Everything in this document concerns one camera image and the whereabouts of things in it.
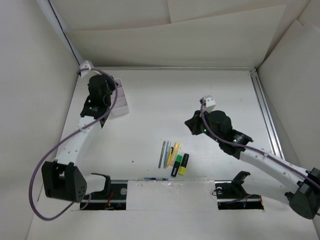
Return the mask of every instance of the pen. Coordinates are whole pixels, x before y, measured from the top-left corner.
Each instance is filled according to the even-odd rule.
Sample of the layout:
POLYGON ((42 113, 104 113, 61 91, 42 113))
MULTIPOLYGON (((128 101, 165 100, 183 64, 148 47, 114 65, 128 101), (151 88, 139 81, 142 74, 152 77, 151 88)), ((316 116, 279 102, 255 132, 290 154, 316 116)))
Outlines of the pen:
POLYGON ((171 147, 171 142, 167 141, 166 142, 166 149, 165 149, 165 155, 164 155, 164 161, 163 161, 163 168, 165 169, 167 167, 167 162, 169 158, 169 151, 171 147))
POLYGON ((161 168, 162 158, 164 157, 165 146, 166 146, 166 141, 163 141, 158 169, 161 168))
POLYGON ((168 178, 162 178, 162 177, 145 177, 145 180, 156 180, 156 181, 168 181, 168 178))
POLYGON ((169 158, 168 158, 168 162, 166 163, 166 166, 169 167, 170 162, 171 162, 171 158, 172 158, 172 152, 174 151, 174 148, 171 147, 170 149, 170 154, 169 154, 169 158))

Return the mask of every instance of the blue pen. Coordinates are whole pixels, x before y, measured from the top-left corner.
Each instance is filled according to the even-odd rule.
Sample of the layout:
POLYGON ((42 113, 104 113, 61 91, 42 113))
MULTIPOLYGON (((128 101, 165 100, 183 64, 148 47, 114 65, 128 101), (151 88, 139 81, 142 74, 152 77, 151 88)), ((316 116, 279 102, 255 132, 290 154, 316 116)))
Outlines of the blue pen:
POLYGON ((164 169, 167 167, 170 148, 171 148, 171 141, 167 141, 166 142, 165 155, 164 155, 164 161, 163 161, 163 168, 164 169))
POLYGON ((162 178, 162 177, 145 177, 144 180, 168 181, 168 178, 162 178))

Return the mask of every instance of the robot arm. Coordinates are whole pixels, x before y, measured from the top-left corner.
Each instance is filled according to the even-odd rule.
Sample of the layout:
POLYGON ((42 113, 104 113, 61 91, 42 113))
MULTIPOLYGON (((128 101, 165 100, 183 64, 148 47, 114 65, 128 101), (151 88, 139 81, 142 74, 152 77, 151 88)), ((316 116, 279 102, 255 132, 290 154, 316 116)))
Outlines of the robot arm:
POLYGON ((223 111, 213 111, 216 103, 211 96, 203 97, 200 102, 201 111, 195 111, 193 117, 185 122, 191 133, 206 134, 215 140, 226 154, 254 165, 273 177, 266 181, 259 176, 247 177, 250 173, 242 171, 232 180, 232 187, 240 192, 242 197, 248 194, 266 196, 288 204, 304 218, 313 219, 320 208, 320 191, 315 186, 320 184, 320 171, 316 168, 308 171, 272 153, 265 153, 263 147, 253 144, 251 137, 233 129, 231 119, 223 111))
POLYGON ((85 195, 93 192, 100 192, 102 196, 110 194, 110 177, 97 173, 84 176, 82 164, 86 150, 108 118, 105 116, 84 129, 109 110, 111 94, 116 88, 111 78, 106 74, 90 78, 89 96, 85 101, 77 126, 80 132, 67 143, 53 162, 46 161, 43 164, 41 172, 47 197, 79 203, 85 195))

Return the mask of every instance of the highlighter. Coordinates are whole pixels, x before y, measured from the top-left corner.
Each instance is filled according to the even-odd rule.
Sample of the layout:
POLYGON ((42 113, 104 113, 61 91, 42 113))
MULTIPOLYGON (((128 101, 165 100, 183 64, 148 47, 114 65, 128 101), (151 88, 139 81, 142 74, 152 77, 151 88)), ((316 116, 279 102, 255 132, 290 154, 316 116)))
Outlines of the highlighter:
POLYGON ((173 169, 172 169, 172 172, 171 172, 171 177, 176 177, 177 176, 178 169, 179 169, 180 164, 181 164, 181 160, 182 160, 182 156, 181 155, 176 156, 176 160, 174 162, 173 169))
POLYGON ((174 144, 174 147, 173 147, 173 152, 172 152, 172 156, 171 156, 170 166, 173 166, 173 165, 175 164, 175 160, 176 160, 176 158, 177 158, 179 148, 180 148, 180 143, 176 142, 176 143, 174 144))
POLYGON ((188 159, 189 159, 189 154, 185 153, 183 155, 183 159, 182 159, 181 166, 180 166, 179 173, 178 173, 180 176, 185 175, 186 167, 188 164, 188 159))
POLYGON ((166 166, 169 167, 170 166, 170 162, 171 162, 171 157, 172 157, 172 152, 174 151, 174 148, 171 147, 170 148, 170 154, 169 154, 169 158, 168 158, 168 162, 166 163, 166 166))

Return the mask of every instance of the wire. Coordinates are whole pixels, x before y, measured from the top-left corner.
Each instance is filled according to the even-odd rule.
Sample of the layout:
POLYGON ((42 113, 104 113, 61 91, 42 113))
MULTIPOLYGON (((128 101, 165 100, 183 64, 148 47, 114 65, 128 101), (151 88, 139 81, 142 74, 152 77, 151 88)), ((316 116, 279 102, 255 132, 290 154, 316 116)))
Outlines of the wire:
POLYGON ((248 198, 252 197, 253 194, 249 194, 245 197, 242 197, 242 198, 238 198, 238 199, 235 199, 235 200, 232 200, 232 201, 226 201, 225 204, 234 204, 234 203, 238 203, 238 202, 241 202, 242 200, 248 200, 248 198))
POLYGON ((110 197, 108 198, 108 201, 107 201, 106 204, 104 205, 104 210, 106 210, 106 208, 108 207, 109 202, 110 202, 110 199, 114 196, 114 194, 115 194, 115 190, 113 190, 113 191, 111 192, 111 195, 110 195, 110 197))
POLYGON ((234 142, 230 142, 230 141, 226 141, 224 139, 222 139, 221 137, 219 137, 218 135, 216 135, 212 130, 211 128, 209 127, 208 123, 207 123, 207 120, 205 118, 205 111, 204 111, 204 108, 205 108, 205 102, 203 101, 201 103, 201 109, 200 109, 200 112, 201 112, 201 118, 202 118, 202 121, 203 121, 203 124, 204 126, 206 127, 206 129, 209 131, 209 133, 214 136, 216 139, 218 139, 220 142, 224 143, 224 144, 228 144, 230 146, 234 146, 234 147, 238 147, 238 148, 245 148, 245 149, 249 149, 253 152, 256 152, 258 154, 261 154, 261 155, 266 155, 267 158, 271 159, 272 161, 274 161, 275 163, 281 165, 282 167, 294 172, 295 174, 299 175, 300 177, 306 179, 309 183, 311 183, 313 186, 315 186, 318 190, 320 190, 320 185, 317 184, 315 181, 313 181, 311 178, 309 178, 308 176, 305 176, 303 173, 299 172, 298 170, 290 167, 290 166, 287 166, 285 163, 279 161, 278 159, 276 159, 275 157, 273 156, 270 156, 269 154, 267 154, 266 152, 264 151, 261 151, 260 149, 257 149, 257 148, 254 148, 252 146, 247 146, 247 145, 242 145, 242 144, 238 144, 238 143, 234 143, 234 142))
POLYGON ((62 33, 63 33, 63 35, 64 35, 64 37, 65 37, 66 41, 67 41, 67 42, 68 42, 68 44, 69 44, 69 47, 70 47, 70 49, 71 49, 71 51, 72 51, 72 53, 73 53, 73 56, 74 56, 74 58, 75 58, 76 62, 77 62, 77 63, 78 63, 78 65, 80 66, 79 60, 78 60, 78 58, 77 58, 77 56, 76 56, 76 54, 75 54, 75 52, 74 52, 74 49, 73 49, 73 48, 72 48, 72 46, 71 46, 71 43, 70 43, 69 39, 67 38, 67 36, 66 36, 66 34, 65 34, 65 32, 64 32, 64 29, 63 29, 63 27, 62 27, 62 25, 61 25, 61 22, 60 22, 60 20, 59 20, 59 18, 58 18, 58 16, 57 16, 57 14, 56 14, 56 12, 55 12, 54 7, 52 6, 52 4, 51 4, 50 0, 48 0, 48 3, 50 4, 50 7, 51 7, 51 9, 52 9, 52 12, 53 12, 53 14, 54 14, 54 16, 55 16, 56 20, 58 21, 58 24, 59 24, 59 26, 60 26, 60 28, 61 28, 61 31, 62 31, 62 33))
POLYGON ((81 207, 79 210, 83 210, 83 209, 85 209, 85 208, 89 205, 89 203, 90 203, 90 201, 91 201, 91 197, 92 197, 92 195, 91 195, 91 193, 90 193, 90 194, 89 194, 89 198, 88 198, 88 200, 86 201, 85 205, 84 205, 83 207, 81 207))
POLYGON ((58 213, 56 216, 53 216, 53 217, 45 217, 43 216, 36 208, 36 205, 34 203, 34 200, 33 200, 33 196, 32 196, 32 191, 33 191, 33 188, 34 188, 34 183, 35 183, 35 179, 36 179, 36 175, 37 175, 37 172, 39 171, 42 163, 46 160, 46 158, 52 154, 55 150, 58 149, 58 147, 63 144, 64 142, 66 142, 67 140, 71 139, 72 137, 74 137, 75 135, 77 135, 78 133, 81 132, 81 130, 84 130, 84 129, 87 129, 89 127, 91 127, 93 124, 99 122, 100 120, 102 120, 103 118, 107 117, 111 110, 114 108, 115 104, 116 104, 116 101, 117 101, 117 98, 118 98, 118 86, 117 86, 117 83, 116 81, 114 80, 114 78, 112 76, 110 76, 108 73, 100 70, 100 69, 96 69, 96 68, 84 68, 84 69, 80 69, 77 74, 83 72, 83 71, 97 71, 99 72, 100 74, 105 74, 107 75, 108 77, 110 77, 113 81, 113 84, 114 84, 114 87, 115 87, 115 97, 114 97, 114 102, 112 103, 111 107, 108 109, 108 111, 105 112, 105 114, 103 114, 101 117, 97 118, 96 120, 94 120, 93 122, 87 124, 86 126, 84 126, 82 129, 78 129, 76 130, 75 132, 71 133, 69 136, 65 137, 64 139, 62 139, 60 142, 58 142, 53 148, 50 149, 50 151, 48 151, 42 158, 41 160, 38 162, 38 164, 36 165, 33 173, 32 173, 32 176, 31 176, 31 179, 30 179, 30 183, 29 183, 29 191, 28 191, 28 197, 29 197, 29 203, 30 203, 30 206, 32 208, 32 211, 34 212, 35 215, 37 215, 40 219, 44 220, 44 221, 52 221, 52 220, 55 220, 57 219, 58 217, 60 217, 65 211, 67 211, 73 204, 74 202, 70 203, 65 209, 63 209, 60 213, 58 213))

